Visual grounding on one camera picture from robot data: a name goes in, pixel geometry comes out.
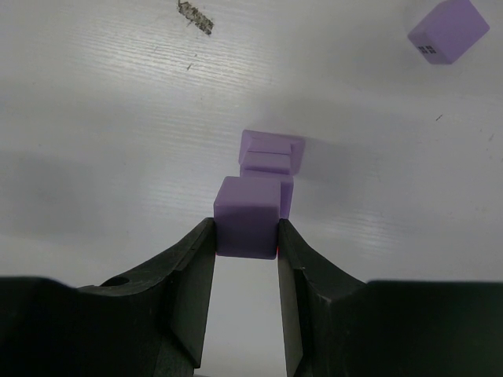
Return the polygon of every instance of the scratch mark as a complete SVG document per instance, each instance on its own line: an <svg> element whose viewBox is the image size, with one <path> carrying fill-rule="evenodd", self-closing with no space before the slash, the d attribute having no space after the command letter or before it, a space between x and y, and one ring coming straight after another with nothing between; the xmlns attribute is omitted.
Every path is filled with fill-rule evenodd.
<svg viewBox="0 0 503 377"><path fill-rule="evenodd" d="M189 2L180 2L180 0L178 0L178 12L190 21L189 25L194 23L204 34L211 35L211 31L215 24L201 13L198 8L192 6Z"/></svg>

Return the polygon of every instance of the gripped purple cube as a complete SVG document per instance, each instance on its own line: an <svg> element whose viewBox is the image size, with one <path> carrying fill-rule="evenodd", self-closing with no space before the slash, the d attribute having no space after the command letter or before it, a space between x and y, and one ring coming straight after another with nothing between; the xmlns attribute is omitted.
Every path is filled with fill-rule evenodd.
<svg viewBox="0 0 503 377"><path fill-rule="evenodd" d="M226 177L213 205L217 255L275 259L281 183L256 177Z"/></svg>
<svg viewBox="0 0 503 377"><path fill-rule="evenodd" d="M241 137L239 164L243 165L247 152L263 152L278 155L289 154L292 165L290 174L296 175L300 170L305 146L306 141L301 137L244 130Z"/></svg>
<svg viewBox="0 0 503 377"><path fill-rule="evenodd" d="M275 153L246 152L241 167L247 170L266 171L268 173L290 174L292 163L289 155Z"/></svg>
<svg viewBox="0 0 503 377"><path fill-rule="evenodd" d="M489 29L470 0L447 0L409 33L409 40L431 64L452 64Z"/></svg>
<svg viewBox="0 0 503 377"><path fill-rule="evenodd" d="M267 173L263 171L246 170L241 168L240 176L278 180L281 183L280 218L288 218L290 216L290 208L292 207L293 197L293 177L291 175Z"/></svg>

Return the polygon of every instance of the cube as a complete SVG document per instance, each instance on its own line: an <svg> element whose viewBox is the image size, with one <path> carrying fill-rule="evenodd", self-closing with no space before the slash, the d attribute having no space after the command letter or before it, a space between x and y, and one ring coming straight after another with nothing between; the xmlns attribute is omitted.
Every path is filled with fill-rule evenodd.
<svg viewBox="0 0 503 377"><path fill-rule="evenodd" d="M269 134L244 130L241 137L241 148L239 151L239 164L243 166L243 161L247 152L262 152L278 155L290 155L291 175L299 173L306 141L302 137Z"/></svg>
<svg viewBox="0 0 503 377"><path fill-rule="evenodd" d="M217 255L275 259L281 183L257 177L227 177L213 205Z"/></svg>
<svg viewBox="0 0 503 377"><path fill-rule="evenodd" d="M290 216L290 208L292 207L293 197L293 177L291 175L241 169L240 176L278 180L281 183L280 218L288 218Z"/></svg>
<svg viewBox="0 0 503 377"><path fill-rule="evenodd" d="M246 152L241 163L241 168L265 171L267 173L290 174L292 172L292 163L289 155Z"/></svg>
<svg viewBox="0 0 503 377"><path fill-rule="evenodd" d="M488 31L470 0L447 0L409 33L409 40L429 63L452 64Z"/></svg>

